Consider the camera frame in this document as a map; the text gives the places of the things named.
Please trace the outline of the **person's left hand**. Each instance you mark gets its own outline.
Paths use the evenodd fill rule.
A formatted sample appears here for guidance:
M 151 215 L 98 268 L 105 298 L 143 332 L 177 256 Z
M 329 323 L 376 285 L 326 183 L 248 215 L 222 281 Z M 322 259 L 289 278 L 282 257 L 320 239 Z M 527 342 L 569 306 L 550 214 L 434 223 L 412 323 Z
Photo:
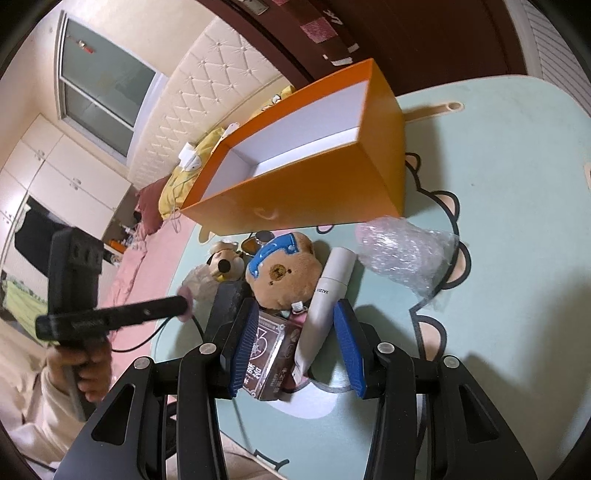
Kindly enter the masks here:
M 78 389 L 87 401 L 97 403 L 107 394 L 112 377 L 111 345 L 108 341 L 91 346 L 87 350 L 75 350 L 63 346 L 47 350 L 47 369 L 50 383 L 60 392 L 68 392 L 64 375 L 66 367 L 78 371 Z

